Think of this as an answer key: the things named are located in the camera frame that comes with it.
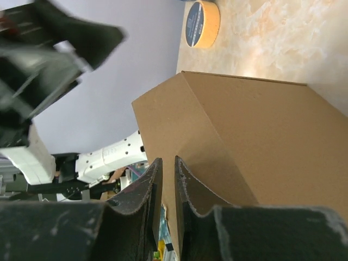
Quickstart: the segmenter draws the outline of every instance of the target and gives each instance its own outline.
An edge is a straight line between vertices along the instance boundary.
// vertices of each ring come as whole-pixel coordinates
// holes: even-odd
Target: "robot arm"
[[[52,183],[57,169],[55,157],[49,154],[34,124],[28,128],[27,141],[23,146],[0,148],[0,153],[11,160],[30,185]],[[137,131],[97,151],[78,154],[74,163],[74,175],[77,180],[92,187],[112,171],[146,160],[141,135]]]

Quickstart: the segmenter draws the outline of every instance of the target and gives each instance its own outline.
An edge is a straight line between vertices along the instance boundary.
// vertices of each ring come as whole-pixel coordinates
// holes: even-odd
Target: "cardboard box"
[[[321,205],[348,221],[348,119],[304,84],[182,72],[133,102],[178,250],[174,158],[234,204]]]

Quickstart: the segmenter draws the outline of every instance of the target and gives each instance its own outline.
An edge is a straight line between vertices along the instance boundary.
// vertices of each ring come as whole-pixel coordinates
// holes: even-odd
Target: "beige marble surface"
[[[216,0],[219,35],[187,46],[177,71],[308,83],[348,115],[348,0]],[[192,2],[186,4],[184,24]]]

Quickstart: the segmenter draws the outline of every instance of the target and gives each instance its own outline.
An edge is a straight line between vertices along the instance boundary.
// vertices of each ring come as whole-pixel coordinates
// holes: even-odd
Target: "yellow object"
[[[220,12],[216,4],[198,0],[192,5],[187,20],[187,43],[193,48],[209,48],[220,29]]]
[[[163,260],[163,254],[164,254],[164,248],[165,248],[165,243],[163,240],[158,241],[158,252],[161,260]]]

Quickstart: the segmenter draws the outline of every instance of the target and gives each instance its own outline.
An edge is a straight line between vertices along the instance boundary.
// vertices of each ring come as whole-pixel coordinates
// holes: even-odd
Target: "white wall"
[[[9,8],[28,1],[0,0]],[[132,134],[131,102],[176,73],[184,2],[57,0],[70,13],[123,27],[128,39],[97,71],[36,119],[51,153],[88,152]]]

